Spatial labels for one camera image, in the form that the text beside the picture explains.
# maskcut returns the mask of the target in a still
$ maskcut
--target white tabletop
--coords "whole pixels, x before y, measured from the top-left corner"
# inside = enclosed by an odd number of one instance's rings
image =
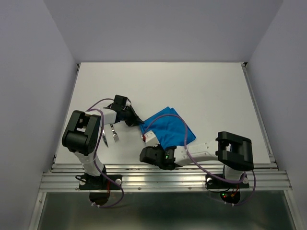
[[[175,108],[196,136],[191,145],[214,140],[218,132],[227,131],[252,140],[255,164],[270,163],[240,63],[82,63],[65,127],[74,110],[85,111],[115,94],[131,99],[142,120],[167,106]],[[120,141],[115,143],[110,126],[105,126],[109,148],[101,141],[101,162],[140,164],[145,144],[139,127],[120,122],[114,128]],[[59,144],[55,163],[80,162]]]

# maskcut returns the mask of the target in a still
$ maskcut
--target black mounting plate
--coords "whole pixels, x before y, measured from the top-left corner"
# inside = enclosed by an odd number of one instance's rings
[[[122,175],[115,174],[115,175],[108,175],[108,177],[115,181],[116,179],[120,179],[122,181]],[[86,176],[82,175],[80,176],[81,179],[85,179]],[[101,180],[100,183],[85,183],[84,185],[79,184],[80,190],[106,190],[108,180]],[[110,184],[110,190],[120,190],[118,186],[111,183]]]
[[[223,174],[214,174],[219,177],[223,177]],[[207,188],[208,189],[227,189],[227,188],[236,188],[237,184],[229,184],[223,181],[220,181],[210,175],[206,175],[206,181],[207,181]],[[249,188],[249,183],[245,184],[241,182],[239,184],[239,188]]]

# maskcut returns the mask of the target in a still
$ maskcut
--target fork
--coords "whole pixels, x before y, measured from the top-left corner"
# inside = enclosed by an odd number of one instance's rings
[[[110,126],[111,126],[111,129],[112,129],[112,132],[113,132],[113,139],[114,139],[115,142],[118,142],[119,137],[118,137],[117,133],[115,132],[114,126],[112,124],[110,124]]]

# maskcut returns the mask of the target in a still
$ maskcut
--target glass panel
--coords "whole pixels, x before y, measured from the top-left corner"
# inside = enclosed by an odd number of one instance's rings
[[[92,207],[87,193],[48,193],[40,230],[291,230],[283,191],[259,191],[226,206],[209,193],[130,193],[114,208]],[[112,201],[120,194],[111,194]]]

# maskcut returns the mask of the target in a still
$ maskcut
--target white wall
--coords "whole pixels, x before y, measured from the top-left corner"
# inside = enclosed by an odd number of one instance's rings
[[[307,219],[307,1],[285,0],[248,63],[278,165]]]
[[[281,0],[44,0],[81,61],[248,61]]]
[[[27,229],[76,65],[42,0],[0,7],[0,228]]]

